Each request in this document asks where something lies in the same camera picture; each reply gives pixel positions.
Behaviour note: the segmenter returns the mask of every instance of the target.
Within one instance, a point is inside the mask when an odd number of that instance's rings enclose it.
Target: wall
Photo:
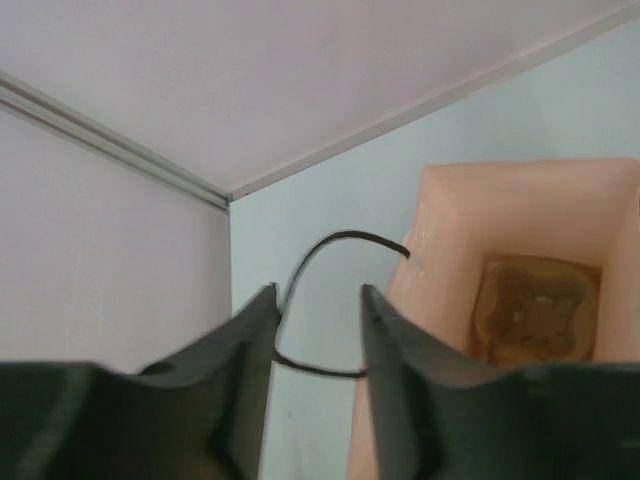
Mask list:
[[[228,317],[228,217],[0,111],[0,359],[133,372]]]
[[[425,164],[640,157],[639,45],[636,23],[233,203],[234,308],[264,283],[284,284],[304,252],[335,230],[402,241]],[[320,253],[294,299],[283,352],[356,368],[358,288],[386,288],[396,261],[357,242]],[[347,381],[276,367],[262,478],[344,478],[353,392]]]

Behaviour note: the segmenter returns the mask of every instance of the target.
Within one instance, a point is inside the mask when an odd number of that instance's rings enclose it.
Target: pink paper bag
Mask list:
[[[470,351],[490,255],[600,270],[594,361],[640,360],[640,161],[628,158],[425,167],[388,298],[416,325]],[[358,382],[348,480],[377,478],[366,380]]]

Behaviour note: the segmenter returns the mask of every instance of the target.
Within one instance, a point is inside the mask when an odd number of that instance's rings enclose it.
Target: black cord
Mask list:
[[[279,307],[280,320],[278,322],[278,328],[282,326],[282,322],[285,319],[289,311],[289,308],[291,306],[291,300],[293,298],[293,294],[295,292],[296,286],[298,285],[298,281],[300,280],[300,277],[304,272],[304,269],[307,267],[311,259],[325,245],[335,242],[336,240],[343,240],[347,238],[356,238],[360,240],[366,240],[368,242],[377,243],[378,245],[382,245],[383,247],[387,247],[391,250],[398,252],[399,254],[403,255],[406,258],[409,258],[411,256],[411,252],[405,246],[400,245],[399,243],[393,242],[384,237],[381,237],[379,235],[375,235],[373,233],[362,232],[360,230],[344,230],[342,232],[332,233],[331,235],[323,238],[318,243],[316,243],[313,246],[313,248],[311,248],[311,250],[307,252],[307,254],[304,256],[304,258],[302,259],[298,267],[294,270],[294,273],[291,276],[291,280],[289,280],[289,284],[285,289],[284,295],[282,297],[282,302],[280,303],[280,307]],[[315,375],[322,375],[325,377],[354,379],[354,378],[366,377],[367,375],[366,370],[343,372],[343,371],[337,371],[337,370],[328,370],[325,368],[314,367],[313,365],[305,365],[299,362],[295,362],[290,358],[287,358],[284,355],[282,355],[278,351],[278,348],[276,346],[274,346],[274,349],[273,349],[273,361],[282,366],[292,368],[294,370],[300,370],[302,372],[313,373]]]

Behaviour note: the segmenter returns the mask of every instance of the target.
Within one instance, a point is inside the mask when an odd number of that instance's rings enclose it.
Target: light blue wall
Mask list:
[[[234,308],[267,282],[285,284],[304,252],[335,230],[402,241],[425,164],[619,155],[640,157],[637,23],[233,203]],[[358,288],[386,288],[396,261],[358,242],[320,253],[282,350],[358,367]],[[262,478],[344,478],[353,392],[348,381],[275,368]]]

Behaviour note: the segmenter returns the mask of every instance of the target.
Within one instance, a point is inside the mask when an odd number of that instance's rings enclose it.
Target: white ceiling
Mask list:
[[[27,0],[0,69],[228,190],[638,0]]]

